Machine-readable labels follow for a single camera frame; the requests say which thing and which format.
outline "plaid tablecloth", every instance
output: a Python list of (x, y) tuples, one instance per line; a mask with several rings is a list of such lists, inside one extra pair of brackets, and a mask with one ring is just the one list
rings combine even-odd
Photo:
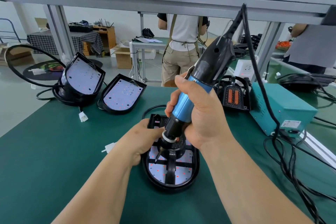
[[(98, 32), (96, 31), (92, 31), (89, 33), (70, 32), (70, 35), (76, 52), (83, 53), (83, 42), (92, 43), (91, 47), (96, 52), (98, 53), (102, 52), (103, 42)], [(58, 55), (53, 35), (51, 34), (50, 30), (29, 34), (27, 35), (27, 41), (32, 46), (40, 48), (45, 52), (48, 52), (52, 55)]]

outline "green workbench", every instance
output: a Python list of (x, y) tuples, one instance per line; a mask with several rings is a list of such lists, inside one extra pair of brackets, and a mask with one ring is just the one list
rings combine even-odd
[[(50, 223), (104, 158), (104, 146), (117, 141), (146, 109), (167, 103), (173, 90), (148, 86), (136, 107), (126, 115), (114, 116), (93, 104), (84, 108), (89, 117), (84, 123), (78, 119), (78, 108), (50, 101), (10, 130), (0, 138), (0, 223)], [(153, 112), (163, 114), (163, 109)], [(226, 116), (237, 141), (275, 185), (309, 216), (292, 184), (263, 149), (265, 135), (253, 118), (242, 113), (227, 112)], [(336, 195), (335, 173), (304, 153), (297, 155), (298, 177), (314, 189)], [(336, 223), (334, 203), (313, 199), (325, 221)], [(121, 223), (230, 221), (201, 158), (195, 183), (178, 194), (157, 191), (142, 167), (134, 167)]]

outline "workstation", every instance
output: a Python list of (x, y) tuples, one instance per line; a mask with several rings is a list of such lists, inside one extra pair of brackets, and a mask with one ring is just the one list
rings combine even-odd
[[(57, 32), (53, 34), (56, 47), (61, 50), (59, 53), (64, 53), (61, 59), (72, 59), (76, 55), (71, 39), (67, 37), (69, 34), (63, 19), (62, 5), (73, 5), (75, 2), (76, 6), (90, 5), (105, 9), (112, 9), (118, 5), (121, 10), (235, 18), (241, 5), (246, 3), (249, 19), (270, 21), (256, 51), (258, 72), (261, 75), (265, 72), (270, 84), (278, 83), (277, 73), (281, 76), (304, 73), (294, 66), (272, 58), (284, 24), (291, 22), (320, 25), (330, 7), (336, 5), (335, 0), (91, 0), (89, 3), (87, 0), (5, 1), (37, 2), (45, 5), (48, 21), (53, 22), (50, 28), (52, 32)], [(151, 43), (150, 46), (132, 42), (131, 53), (136, 53), (135, 49), (153, 48), (154, 45), (157, 49), (165, 49), (166, 39), (158, 38), (158, 40), (162, 43)], [(207, 49), (200, 47), (203, 53)], [(237, 61), (230, 64), (228, 74), (234, 74), (236, 65)], [(133, 65), (133, 69), (138, 69), (138, 66)], [(134, 79), (139, 81), (137, 76), (138, 70), (135, 71)], [(146, 78), (144, 67), (142, 78)], [(106, 156), (106, 153), (102, 152), (104, 146), (118, 141), (141, 120), (146, 110), (166, 104), (174, 90), (175, 88), (171, 87), (147, 86), (136, 106), (124, 115), (111, 115), (100, 111), (96, 104), (91, 104), (85, 107), (85, 114), (90, 118), (86, 122), (78, 120), (77, 108), (62, 105), (58, 101), (49, 101), (2, 136), (0, 222), (52, 222)], [(336, 94), (334, 83), (325, 87), (325, 90), (332, 95)], [(294, 94), (316, 108), (317, 117), (333, 120), (334, 105), (330, 101), (312, 93), (294, 92)], [(150, 113), (163, 115), (163, 110), (164, 108), (161, 108)], [(273, 162), (264, 150), (263, 141), (266, 135), (253, 116), (244, 112), (228, 111), (225, 114), (233, 136), (254, 162), (301, 211), (311, 218), (292, 183), (286, 179), (279, 165)], [(301, 147), (336, 167), (334, 155), (336, 130), (320, 121), (310, 122), (304, 129), (307, 137)], [(322, 162), (297, 151), (296, 169), (297, 175), (305, 181), (305, 184), (328, 195), (336, 195), (335, 172)], [(315, 196), (312, 198), (325, 222), (336, 223), (334, 202)], [(202, 156), (197, 179), (192, 186), (179, 193), (157, 190), (146, 177), (142, 165), (132, 169), (120, 223), (157, 223), (158, 220), (163, 223), (187, 221), (230, 223)]]

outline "black round mat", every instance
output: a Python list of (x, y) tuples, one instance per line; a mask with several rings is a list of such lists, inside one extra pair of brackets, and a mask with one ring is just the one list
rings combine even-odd
[[(103, 66), (103, 63), (95, 60), (95, 59), (89, 59), (92, 61), (96, 66), (101, 68)], [(41, 68), (46, 71), (44, 74), (37, 74), (34, 75), (33, 72), (29, 71), (31, 69), (35, 68)], [(56, 81), (59, 78), (61, 78), (63, 72), (63, 67), (55, 60), (49, 60), (49, 61), (44, 61), (41, 63), (37, 63), (35, 65), (32, 65), (23, 71), (23, 76), (25, 76), (28, 79), (31, 80), (38, 80), (38, 81)]]

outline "khaki pants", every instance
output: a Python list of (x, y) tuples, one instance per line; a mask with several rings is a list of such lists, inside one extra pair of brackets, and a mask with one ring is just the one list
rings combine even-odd
[(164, 86), (170, 80), (174, 80), (176, 75), (187, 72), (190, 67), (195, 65), (197, 60), (196, 48), (191, 51), (179, 52), (168, 46), (163, 56), (161, 86)]

